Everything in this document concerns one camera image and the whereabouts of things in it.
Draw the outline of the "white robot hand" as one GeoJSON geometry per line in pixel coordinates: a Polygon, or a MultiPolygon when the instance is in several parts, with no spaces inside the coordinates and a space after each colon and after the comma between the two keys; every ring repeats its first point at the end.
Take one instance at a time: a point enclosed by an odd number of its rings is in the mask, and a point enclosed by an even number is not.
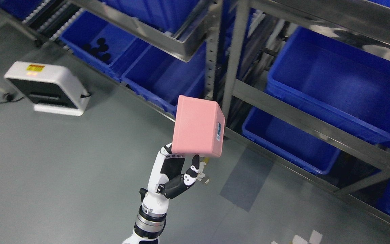
{"type": "Polygon", "coordinates": [[[184,193],[197,181],[200,174],[200,156],[192,158],[190,167],[182,173],[185,156],[172,152],[172,143],[158,151],[142,200],[142,212],[147,215],[165,215],[169,199],[184,193]]]}

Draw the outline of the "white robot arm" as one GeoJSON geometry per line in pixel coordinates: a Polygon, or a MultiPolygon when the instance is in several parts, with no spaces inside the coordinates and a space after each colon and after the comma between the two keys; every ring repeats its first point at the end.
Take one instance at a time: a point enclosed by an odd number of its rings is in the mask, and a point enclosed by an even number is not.
{"type": "Polygon", "coordinates": [[[197,181],[201,158],[195,154],[190,167],[183,172],[186,156],[173,151],[172,143],[158,151],[150,173],[147,188],[139,193],[142,204],[133,232],[124,244],[159,244],[159,237],[167,223],[169,201],[184,193],[197,181]]]}

